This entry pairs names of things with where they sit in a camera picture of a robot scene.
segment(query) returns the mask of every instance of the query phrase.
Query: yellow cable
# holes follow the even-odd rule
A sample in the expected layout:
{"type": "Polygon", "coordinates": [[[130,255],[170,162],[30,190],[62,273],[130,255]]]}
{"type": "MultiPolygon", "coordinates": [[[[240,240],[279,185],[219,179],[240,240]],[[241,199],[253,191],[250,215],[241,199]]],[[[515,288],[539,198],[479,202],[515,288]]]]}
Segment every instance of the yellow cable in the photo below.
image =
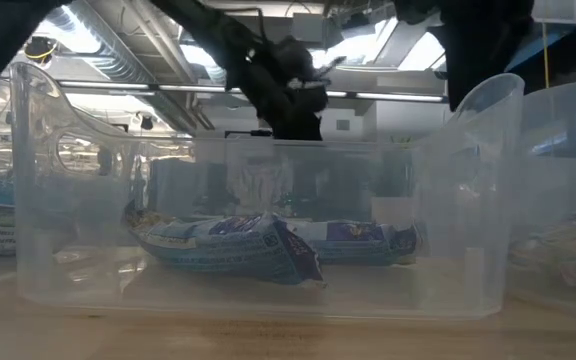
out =
{"type": "Polygon", "coordinates": [[[546,22],[541,23],[541,36],[544,39],[544,71],[546,77],[546,89],[550,87],[550,61],[548,59],[548,29],[546,22]]]}
{"type": "Polygon", "coordinates": [[[41,54],[41,55],[29,55],[29,54],[26,52],[26,49],[24,49],[24,54],[26,55],[26,57],[27,57],[28,59],[41,59],[41,58],[46,57],[46,56],[52,54],[53,52],[55,52],[55,49],[56,49],[56,48],[57,48],[57,42],[55,42],[55,45],[52,46],[52,49],[46,51],[45,53],[43,53],[43,54],[41,54]]]}

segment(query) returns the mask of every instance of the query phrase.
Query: crumpled plastic bag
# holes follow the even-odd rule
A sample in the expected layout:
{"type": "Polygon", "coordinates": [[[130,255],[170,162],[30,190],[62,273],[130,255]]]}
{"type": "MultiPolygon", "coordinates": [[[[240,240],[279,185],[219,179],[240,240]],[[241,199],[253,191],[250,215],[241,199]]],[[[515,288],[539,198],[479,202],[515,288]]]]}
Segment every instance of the crumpled plastic bag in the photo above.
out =
{"type": "Polygon", "coordinates": [[[131,203],[124,221],[148,253],[186,271],[323,285],[315,251],[271,213],[183,223],[131,203]]]}

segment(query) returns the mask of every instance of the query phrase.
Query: wooden table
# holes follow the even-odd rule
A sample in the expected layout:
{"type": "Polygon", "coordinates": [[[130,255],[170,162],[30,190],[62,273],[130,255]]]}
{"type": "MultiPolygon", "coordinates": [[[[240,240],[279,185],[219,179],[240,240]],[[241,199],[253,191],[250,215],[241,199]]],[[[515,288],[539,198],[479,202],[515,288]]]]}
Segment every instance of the wooden table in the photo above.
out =
{"type": "Polygon", "coordinates": [[[0,282],[0,359],[576,359],[576,314],[508,299],[479,321],[66,311],[0,282]]]}

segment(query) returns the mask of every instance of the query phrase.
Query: ceiling pipe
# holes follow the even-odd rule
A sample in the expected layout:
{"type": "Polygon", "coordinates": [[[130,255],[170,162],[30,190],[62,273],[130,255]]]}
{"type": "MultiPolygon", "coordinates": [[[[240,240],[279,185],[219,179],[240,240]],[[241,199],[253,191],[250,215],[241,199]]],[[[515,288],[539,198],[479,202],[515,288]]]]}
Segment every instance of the ceiling pipe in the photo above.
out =
{"type": "MultiPolygon", "coordinates": [[[[91,66],[114,82],[146,82],[156,83],[157,79],[139,62],[135,55],[121,41],[119,36],[101,18],[101,16],[85,0],[75,1],[67,7],[52,11],[46,20],[64,33],[79,38],[94,38],[101,44],[95,57],[84,59],[91,66]]],[[[167,94],[157,93],[155,96],[142,96],[141,100],[150,104],[162,119],[173,129],[180,132],[195,133],[197,127],[191,111],[179,106],[167,94]]]]}

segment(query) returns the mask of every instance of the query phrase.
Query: ceiling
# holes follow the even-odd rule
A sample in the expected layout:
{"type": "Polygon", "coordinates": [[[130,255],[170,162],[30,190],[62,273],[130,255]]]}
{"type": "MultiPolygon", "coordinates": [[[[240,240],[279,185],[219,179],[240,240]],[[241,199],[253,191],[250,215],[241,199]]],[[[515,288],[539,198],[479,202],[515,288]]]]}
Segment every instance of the ceiling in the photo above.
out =
{"type": "MultiPolygon", "coordinates": [[[[220,77],[220,70],[214,66],[214,63],[211,64],[211,59],[207,54],[201,49],[193,47],[192,37],[184,33],[174,21],[147,2],[144,2],[146,5],[141,6],[147,6],[154,14],[154,19],[151,19],[152,21],[147,19],[145,13],[139,11],[140,8],[137,6],[137,14],[142,17],[140,23],[135,12],[126,7],[127,3],[139,2],[140,0],[77,0],[71,6],[85,10],[82,14],[85,15],[83,24],[86,28],[107,30],[111,34],[111,39],[104,43],[106,48],[104,50],[106,55],[104,56],[115,56],[116,52],[120,52],[122,59],[128,58],[126,61],[131,65],[131,74],[139,73],[139,76],[126,77],[126,81],[123,81],[123,78],[109,76],[108,71],[104,72],[99,66],[100,62],[92,59],[90,54],[76,53],[72,49],[73,46],[69,48],[69,44],[65,43],[63,47],[59,48],[48,69],[50,75],[59,80],[135,82],[135,79],[140,79],[141,83],[158,82],[162,84],[197,83],[205,85],[219,83],[223,80],[223,74],[220,77]],[[146,28],[143,26],[144,20],[148,24],[146,28]],[[177,47],[176,54],[166,50],[164,40],[177,47]]],[[[332,85],[329,90],[394,92],[431,96],[443,96],[445,94],[445,81],[439,79],[432,71],[433,69],[442,69],[443,48],[438,46],[432,35],[427,33],[426,29],[430,24],[426,22],[411,26],[397,23],[393,19],[394,6],[390,0],[310,0],[306,2],[205,0],[204,2],[210,6],[225,9],[249,6],[261,8],[265,14],[266,32],[273,41],[278,41],[291,33],[298,34],[299,28],[306,26],[303,24],[310,24],[301,21],[313,21],[313,18],[317,17],[321,21],[321,15],[326,15],[330,20],[321,26],[325,25],[327,29],[332,28],[333,31],[327,31],[326,34],[328,35],[321,36],[323,40],[319,45],[317,45],[318,43],[309,45],[315,62],[324,64],[326,60],[337,55],[348,57],[347,63],[330,74],[332,85]],[[335,31],[338,33],[339,27],[343,27],[343,24],[351,19],[351,15],[358,13],[365,14],[370,22],[362,29],[372,29],[374,33],[355,34],[354,38],[349,38],[340,44],[332,47],[325,46],[329,43],[329,39],[336,39],[330,34],[335,31]]],[[[251,15],[237,14],[236,19],[253,31],[258,31],[259,19],[251,15]]],[[[535,42],[539,38],[536,35],[531,40],[535,42]]],[[[527,52],[520,55],[530,56],[527,52]]],[[[27,61],[23,54],[19,54],[15,60],[27,61]]],[[[78,106],[93,115],[101,117],[105,115],[107,121],[126,121],[131,124],[131,131],[133,132],[141,132],[138,126],[139,121],[135,118],[135,114],[140,111],[138,109],[139,104],[143,106],[142,112],[155,112],[157,118],[162,120],[155,124],[155,131],[161,133],[169,133],[173,129],[193,133],[214,129],[247,129],[258,126],[255,112],[242,96],[182,93],[157,95],[157,99],[133,97],[130,94],[124,95],[126,104],[130,105],[115,106],[121,107],[125,111],[123,117],[120,116],[121,114],[113,116],[112,119],[114,120],[109,120],[111,117],[107,116],[107,109],[96,112],[99,110],[96,107],[111,103],[110,101],[104,102],[103,99],[98,99],[91,102],[86,100],[85,96],[73,96],[71,101],[74,103],[75,98],[79,99],[78,106]],[[181,111],[188,114],[184,116],[176,114],[181,111]]],[[[343,114],[344,118],[361,121],[360,117],[364,116],[371,105],[371,101],[332,99],[330,109],[341,111],[334,114],[343,114]]]]}

